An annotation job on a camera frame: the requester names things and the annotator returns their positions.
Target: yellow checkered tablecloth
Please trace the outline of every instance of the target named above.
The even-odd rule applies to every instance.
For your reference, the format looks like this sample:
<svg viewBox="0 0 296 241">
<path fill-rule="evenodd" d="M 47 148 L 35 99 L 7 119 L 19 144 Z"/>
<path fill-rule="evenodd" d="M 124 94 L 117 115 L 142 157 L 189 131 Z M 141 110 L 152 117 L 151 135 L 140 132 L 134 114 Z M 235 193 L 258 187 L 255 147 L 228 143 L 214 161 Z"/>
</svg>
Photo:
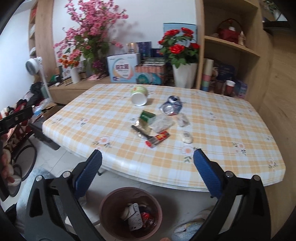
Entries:
<svg viewBox="0 0 296 241">
<path fill-rule="evenodd" d="M 282 181 L 285 164 L 270 131 L 247 101 L 193 89 L 146 85 L 149 100 L 137 107 L 130 101 L 135 84 L 98 84 L 81 94 L 43 124 L 43 133 L 81 157 L 94 149 L 103 154 L 103 168 L 146 183 L 206 191 L 193 164 L 201 148 L 211 161 L 238 177 L 261 177 L 264 186 Z M 131 129 L 143 110 L 160 114 L 171 95 L 183 102 L 187 127 L 177 123 L 170 137 L 150 149 Z M 184 144 L 182 130 L 194 137 Z"/>
</svg>

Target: white fan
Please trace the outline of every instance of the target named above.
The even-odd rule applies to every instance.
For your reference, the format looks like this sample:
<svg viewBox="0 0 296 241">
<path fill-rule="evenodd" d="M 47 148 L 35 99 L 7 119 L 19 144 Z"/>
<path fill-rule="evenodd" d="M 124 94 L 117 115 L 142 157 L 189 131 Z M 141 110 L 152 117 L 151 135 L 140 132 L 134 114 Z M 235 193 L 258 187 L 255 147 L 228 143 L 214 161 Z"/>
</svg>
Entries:
<svg viewBox="0 0 296 241">
<path fill-rule="evenodd" d="M 49 99 L 52 101 L 52 97 L 49 93 L 47 82 L 44 75 L 43 65 L 42 65 L 42 57 L 31 58 L 26 62 L 26 69 L 30 75 L 36 75 L 39 71 L 41 73 L 42 81 L 45 86 L 47 95 Z"/>
</svg>

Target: white vase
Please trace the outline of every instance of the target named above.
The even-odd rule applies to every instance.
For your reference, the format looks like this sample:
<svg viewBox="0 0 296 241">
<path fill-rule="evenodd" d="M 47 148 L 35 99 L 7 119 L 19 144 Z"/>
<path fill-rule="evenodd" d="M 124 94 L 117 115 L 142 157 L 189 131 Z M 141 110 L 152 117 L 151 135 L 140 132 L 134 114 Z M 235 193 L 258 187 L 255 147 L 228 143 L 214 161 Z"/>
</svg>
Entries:
<svg viewBox="0 0 296 241">
<path fill-rule="evenodd" d="M 181 64 L 179 68 L 173 65 L 175 86 L 180 88 L 191 89 L 194 84 L 197 63 Z"/>
<path fill-rule="evenodd" d="M 77 67 L 72 68 L 70 73 L 71 73 L 72 83 L 73 84 L 79 83 L 80 82 L 80 76 L 79 76 Z"/>
</svg>

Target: floor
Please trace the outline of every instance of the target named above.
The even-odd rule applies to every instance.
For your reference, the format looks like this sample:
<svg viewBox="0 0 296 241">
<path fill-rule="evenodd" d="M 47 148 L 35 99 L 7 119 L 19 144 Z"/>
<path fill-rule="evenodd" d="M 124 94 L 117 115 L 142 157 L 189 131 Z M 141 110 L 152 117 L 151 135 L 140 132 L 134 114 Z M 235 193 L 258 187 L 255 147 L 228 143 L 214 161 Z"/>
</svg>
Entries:
<svg viewBox="0 0 296 241">
<path fill-rule="evenodd" d="M 72 170 L 78 163 L 85 161 L 85 159 L 77 157 L 62 147 L 54 151 L 35 137 L 30 137 L 30 139 L 38 150 L 34 168 L 43 167 L 55 176 L 60 176 L 64 171 Z M 29 152 L 30 150 L 24 155 L 26 157 L 18 161 L 24 169 L 26 169 L 26 164 L 30 163 L 31 160 L 32 154 Z M 9 197 L 5 202 L 1 202 L 1 206 L 4 210 L 17 202 L 23 185 L 22 183 L 21 189 L 16 197 Z M 148 241 L 171 237 L 171 234 L 177 226 L 191 221 L 198 212 L 214 206 L 217 201 L 215 198 L 211 199 L 210 193 L 208 192 L 193 192 L 158 187 L 139 181 L 133 181 L 109 171 L 104 171 L 102 176 L 99 177 L 97 175 L 95 177 L 86 194 L 87 204 L 84 210 L 90 220 L 95 222 L 99 219 L 99 205 L 108 193 L 117 188 L 126 186 L 137 187 L 148 191 L 159 201 L 162 207 L 162 225 L 156 234 L 149 238 Z M 229 215 L 225 226 L 231 224 L 237 205 L 238 202 L 233 206 L 233 211 Z M 109 235 L 100 225 L 97 225 L 96 228 L 107 241 L 119 241 Z"/>
</svg>

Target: red basket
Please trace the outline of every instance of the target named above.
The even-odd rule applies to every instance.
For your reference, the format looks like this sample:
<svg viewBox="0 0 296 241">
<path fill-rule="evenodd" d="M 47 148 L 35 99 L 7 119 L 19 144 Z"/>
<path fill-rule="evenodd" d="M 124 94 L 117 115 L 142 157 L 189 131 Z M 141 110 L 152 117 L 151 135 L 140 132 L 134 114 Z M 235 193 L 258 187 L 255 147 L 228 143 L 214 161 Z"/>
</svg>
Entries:
<svg viewBox="0 0 296 241">
<path fill-rule="evenodd" d="M 217 33 L 219 34 L 220 39 L 237 44 L 239 41 L 239 35 L 240 35 L 241 31 L 237 32 L 237 31 L 232 31 L 230 29 L 220 28 L 220 26 L 225 22 L 228 22 L 230 24 L 230 26 L 232 26 L 233 20 L 238 23 L 238 25 L 240 26 L 240 28 L 242 30 L 242 26 L 238 21 L 236 21 L 234 18 L 229 18 L 219 24 L 219 26 L 217 28 Z"/>
</svg>

